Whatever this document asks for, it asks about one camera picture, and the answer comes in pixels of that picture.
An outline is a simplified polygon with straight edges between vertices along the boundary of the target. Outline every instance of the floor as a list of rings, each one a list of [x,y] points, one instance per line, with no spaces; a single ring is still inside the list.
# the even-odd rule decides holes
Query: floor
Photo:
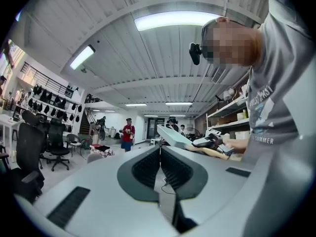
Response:
[[[119,140],[107,138],[107,140],[102,141],[101,144],[110,146],[113,149],[115,156],[124,154],[124,149],[120,148]],[[149,143],[144,142],[144,143],[135,145],[134,148],[132,148],[132,150],[144,148],[148,146],[149,146]],[[16,148],[16,141],[13,141],[13,148],[14,149]],[[43,176],[45,177],[44,186],[41,189],[43,193],[49,191],[56,184],[63,181],[65,178],[75,173],[78,169],[84,167],[87,164],[86,159],[88,155],[90,154],[90,150],[82,149],[81,155],[79,152],[80,150],[77,149],[75,152],[73,152],[73,156],[71,156],[71,154],[68,154],[65,156],[65,158],[69,159],[70,161],[69,164],[66,162],[66,164],[69,166],[69,170],[67,170],[64,165],[58,164],[55,166],[55,171],[52,172],[51,171],[52,163],[47,165],[45,160],[41,160],[42,166],[43,166],[43,169],[41,169],[41,172]],[[50,154],[47,152],[44,153],[44,156],[47,158],[51,158]],[[9,161],[10,161],[11,168],[18,167],[16,162],[11,162],[11,159]],[[173,194],[174,191],[170,185],[164,186],[165,185],[165,182],[163,180],[164,178],[165,178],[165,175],[163,171],[160,169],[156,176],[155,191],[159,193],[161,212],[166,217],[166,219],[171,222],[172,216],[173,216],[174,203],[175,203],[175,195]]]

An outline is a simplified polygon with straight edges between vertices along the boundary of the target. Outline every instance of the doorway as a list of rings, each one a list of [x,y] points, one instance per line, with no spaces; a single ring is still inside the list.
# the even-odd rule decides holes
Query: doorway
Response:
[[[164,125],[164,118],[149,118],[147,127],[147,139],[159,136],[157,125]]]

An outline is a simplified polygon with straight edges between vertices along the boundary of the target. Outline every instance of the staircase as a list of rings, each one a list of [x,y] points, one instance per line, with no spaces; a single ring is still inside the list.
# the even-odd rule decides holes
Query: staircase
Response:
[[[88,135],[89,134],[89,129],[90,129],[90,123],[89,123],[89,121],[87,119],[87,116],[86,116],[85,112],[83,112],[79,133]]]

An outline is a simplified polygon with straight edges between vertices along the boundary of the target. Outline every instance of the gray t-shirt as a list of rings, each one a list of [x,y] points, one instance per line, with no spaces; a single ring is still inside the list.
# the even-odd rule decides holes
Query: gray t-shirt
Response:
[[[272,5],[277,13],[272,13]],[[289,18],[297,18],[291,17],[293,11],[285,9],[289,13],[286,20],[283,15],[278,17],[284,9],[281,5],[284,6],[276,0],[269,1],[270,13],[261,26],[262,59],[250,71],[248,108],[252,132],[242,159],[249,163],[255,163],[264,152],[277,151],[280,145],[298,135],[283,97],[315,54],[313,41],[294,29],[293,22],[288,23]]]

